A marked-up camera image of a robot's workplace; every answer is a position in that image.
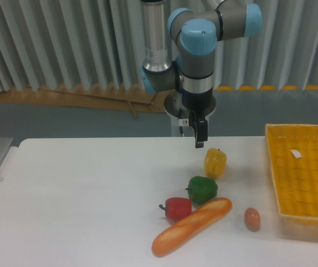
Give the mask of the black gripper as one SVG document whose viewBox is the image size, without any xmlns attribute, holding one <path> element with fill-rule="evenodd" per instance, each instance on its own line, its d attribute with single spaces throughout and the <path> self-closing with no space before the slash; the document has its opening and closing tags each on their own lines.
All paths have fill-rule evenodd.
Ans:
<svg viewBox="0 0 318 267">
<path fill-rule="evenodd" d="M 208 140 L 208 116 L 214 110 L 213 88 L 203 93 L 183 89 L 182 104 L 190 111 L 189 125 L 194 130 L 195 148 L 203 148 Z"/>
</svg>

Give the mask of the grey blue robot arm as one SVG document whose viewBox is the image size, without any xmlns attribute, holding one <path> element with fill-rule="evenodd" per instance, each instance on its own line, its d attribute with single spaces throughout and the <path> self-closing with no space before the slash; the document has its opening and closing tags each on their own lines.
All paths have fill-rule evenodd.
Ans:
<svg viewBox="0 0 318 267">
<path fill-rule="evenodd" d="M 141 69 L 148 93 L 172 90 L 165 111 L 192 128 L 195 146 L 208 140 L 208 117 L 216 108 L 212 96 L 216 46 L 220 41 L 259 34 L 259 5 L 239 1 L 204 1 L 210 10 L 168 12 L 167 1 L 142 1 L 145 60 Z"/>
</svg>

